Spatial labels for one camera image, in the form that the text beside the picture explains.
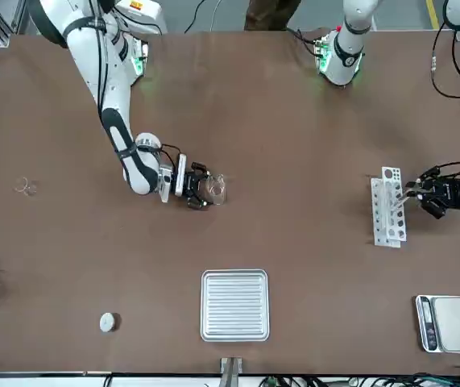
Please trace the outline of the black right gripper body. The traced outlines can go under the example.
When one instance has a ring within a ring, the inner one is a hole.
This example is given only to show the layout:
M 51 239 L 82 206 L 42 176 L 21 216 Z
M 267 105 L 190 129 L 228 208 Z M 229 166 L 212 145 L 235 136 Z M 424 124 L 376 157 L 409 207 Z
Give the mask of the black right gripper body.
M 199 169 L 189 170 L 184 175 L 184 197 L 188 202 L 203 202 L 199 193 L 201 178 L 203 177 Z

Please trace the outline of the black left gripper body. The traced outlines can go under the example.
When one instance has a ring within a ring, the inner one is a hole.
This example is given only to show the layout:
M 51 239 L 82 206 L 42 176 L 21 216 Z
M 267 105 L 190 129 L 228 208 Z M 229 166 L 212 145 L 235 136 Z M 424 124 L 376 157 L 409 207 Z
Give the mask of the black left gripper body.
M 460 210 L 460 179 L 439 178 L 433 183 L 437 202 L 446 209 Z

